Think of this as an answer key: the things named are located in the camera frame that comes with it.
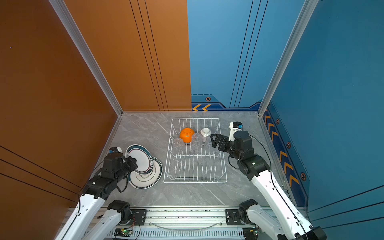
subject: dish rack frame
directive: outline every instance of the dish rack frame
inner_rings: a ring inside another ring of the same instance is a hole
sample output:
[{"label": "dish rack frame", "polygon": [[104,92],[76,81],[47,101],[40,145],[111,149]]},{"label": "dish rack frame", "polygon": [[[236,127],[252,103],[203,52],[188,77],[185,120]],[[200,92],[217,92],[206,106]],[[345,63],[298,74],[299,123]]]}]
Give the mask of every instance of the dish rack frame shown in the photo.
[{"label": "dish rack frame", "polygon": [[164,168],[164,183],[219,183],[227,182],[224,153],[208,143],[200,146],[185,144],[185,151],[173,148],[174,139],[182,129],[189,127],[199,133],[208,127],[212,134],[221,134],[218,118],[173,118],[169,133],[167,160]]}]

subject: gray marble countertop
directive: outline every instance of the gray marble countertop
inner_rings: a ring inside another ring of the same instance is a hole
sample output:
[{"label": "gray marble countertop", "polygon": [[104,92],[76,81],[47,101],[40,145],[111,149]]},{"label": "gray marble countertop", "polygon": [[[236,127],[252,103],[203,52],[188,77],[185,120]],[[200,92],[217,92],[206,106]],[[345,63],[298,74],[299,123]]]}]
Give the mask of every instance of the gray marble countertop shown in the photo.
[{"label": "gray marble countertop", "polygon": [[[244,130],[258,138],[266,150],[270,151],[261,129],[264,126],[259,124],[257,113],[249,111],[125,112],[111,146],[121,147],[125,152],[127,147],[132,144],[142,145],[149,150],[152,156],[158,158],[164,167],[173,118],[219,118],[221,133],[226,136],[229,135],[229,123],[240,121],[244,125]],[[260,143],[254,140],[253,147],[255,153],[268,161]],[[239,203],[250,198],[256,200],[260,205],[268,205],[265,198],[247,177],[228,164],[228,154],[225,153],[224,156],[228,179],[226,183],[166,184],[161,176],[160,180],[148,189],[136,189],[131,185],[128,185],[123,193],[115,189],[104,206],[108,206],[115,199],[129,202],[131,206],[137,207],[238,206]],[[281,184],[273,162],[272,171]],[[121,181],[118,186],[123,189],[125,183],[125,181]]]}]

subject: plate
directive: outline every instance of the plate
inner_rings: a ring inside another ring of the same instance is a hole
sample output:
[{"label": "plate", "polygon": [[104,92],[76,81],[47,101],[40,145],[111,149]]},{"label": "plate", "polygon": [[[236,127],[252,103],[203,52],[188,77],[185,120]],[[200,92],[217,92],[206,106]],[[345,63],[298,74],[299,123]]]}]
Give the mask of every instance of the plate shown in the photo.
[{"label": "plate", "polygon": [[125,157],[136,159],[137,169],[135,172],[139,174],[149,174],[153,168],[153,159],[149,151],[141,145],[130,145],[125,151]]},{"label": "plate", "polygon": [[152,159],[154,160],[154,164],[151,173],[139,174],[137,172],[132,172],[128,175],[128,180],[132,187],[136,189],[147,189],[159,181],[163,172],[163,166],[157,158],[152,157]]}]

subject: brown wall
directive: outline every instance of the brown wall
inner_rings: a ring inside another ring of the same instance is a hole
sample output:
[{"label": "brown wall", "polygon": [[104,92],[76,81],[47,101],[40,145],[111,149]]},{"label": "brown wall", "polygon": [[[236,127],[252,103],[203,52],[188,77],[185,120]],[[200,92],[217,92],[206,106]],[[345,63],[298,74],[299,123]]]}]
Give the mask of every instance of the brown wall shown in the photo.
[{"label": "brown wall", "polygon": [[1,238],[53,239],[117,116],[47,0],[0,1],[0,110]]},{"label": "brown wall", "polygon": [[190,110],[186,0],[65,0],[124,111]]}]

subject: yellow arrow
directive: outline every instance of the yellow arrow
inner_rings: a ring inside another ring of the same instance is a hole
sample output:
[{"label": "yellow arrow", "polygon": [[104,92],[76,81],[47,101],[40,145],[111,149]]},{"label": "yellow arrow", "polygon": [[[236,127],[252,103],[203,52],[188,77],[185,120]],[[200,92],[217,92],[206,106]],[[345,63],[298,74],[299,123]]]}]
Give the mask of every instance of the yellow arrow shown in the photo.
[{"label": "yellow arrow", "polygon": [[271,131],[271,127],[274,127],[274,125],[272,123],[268,123],[268,132]]},{"label": "yellow arrow", "polygon": [[287,174],[287,167],[293,170],[292,166],[288,164],[287,162],[284,163],[284,173]]},{"label": "yellow arrow", "polygon": [[265,125],[266,125],[266,119],[271,118],[270,116],[265,116]]},{"label": "yellow arrow", "polygon": [[280,162],[281,162],[281,156],[282,156],[282,155],[288,157],[287,154],[286,154],[285,152],[280,151]]},{"label": "yellow arrow", "polygon": [[209,106],[211,106],[211,104],[208,104],[207,106],[203,107],[203,110],[204,110],[204,111],[208,111],[208,110],[207,110],[207,107],[209,107]]},{"label": "yellow arrow", "polygon": [[192,110],[195,110],[196,112],[198,111],[196,108],[200,107],[201,104],[196,105]]},{"label": "yellow arrow", "polygon": [[299,181],[294,177],[292,176],[291,174],[289,175],[289,186],[292,187],[292,180],[294,180],[295,182],[297,182],[297,184],[300,184]]},{"label": "yellow arrow", "polygon": [[273,136],[274,136],[274,135],[279,136],[279,135],[277,134],[277,132],[272,131],[272,142],[273,142]]}]

